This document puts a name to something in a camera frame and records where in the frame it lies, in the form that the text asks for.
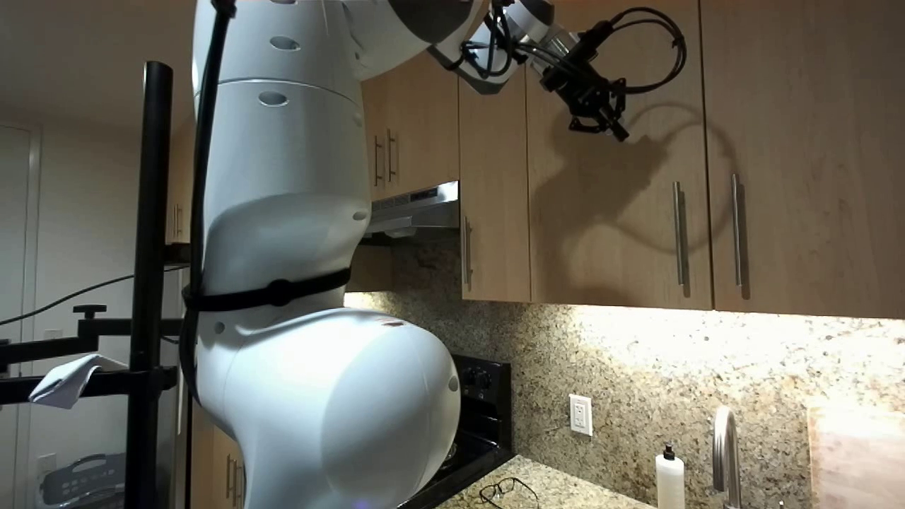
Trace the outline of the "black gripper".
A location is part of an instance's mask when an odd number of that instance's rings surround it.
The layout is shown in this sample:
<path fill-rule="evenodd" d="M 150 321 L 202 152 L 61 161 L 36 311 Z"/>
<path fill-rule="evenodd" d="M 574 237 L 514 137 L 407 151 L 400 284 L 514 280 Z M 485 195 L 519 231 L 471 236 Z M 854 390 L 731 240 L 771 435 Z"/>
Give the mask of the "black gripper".
<path fill-rule="evenodd" d="M 611 94 L 611 86 L 590 69 L 590 51 L 581 45 L 556 56 L 543 70 L 539 86 L 566 101 L 570 113 L 569 130 L 608 130 L 615 142 L 628 138 L 628 128 L 621 125 L 624 99 Z"/>

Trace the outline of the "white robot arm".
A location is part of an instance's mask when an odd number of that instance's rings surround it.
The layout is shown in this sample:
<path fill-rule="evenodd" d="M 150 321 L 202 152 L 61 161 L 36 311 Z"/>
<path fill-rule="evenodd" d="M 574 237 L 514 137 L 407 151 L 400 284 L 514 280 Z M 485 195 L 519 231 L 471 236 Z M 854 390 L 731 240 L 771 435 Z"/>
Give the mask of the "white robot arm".
<path fill-rule="evenodd" d="M 552 0 L 194 0 L 187 374 L 239 449 L 242 509 L 400 509 L 454 444 L 446 345 L 344 304 L 374 223 L 361 86 L 426 55 L 494 94 L 532 63 L 611 130 L 611 31 L 556 29 Z"/>

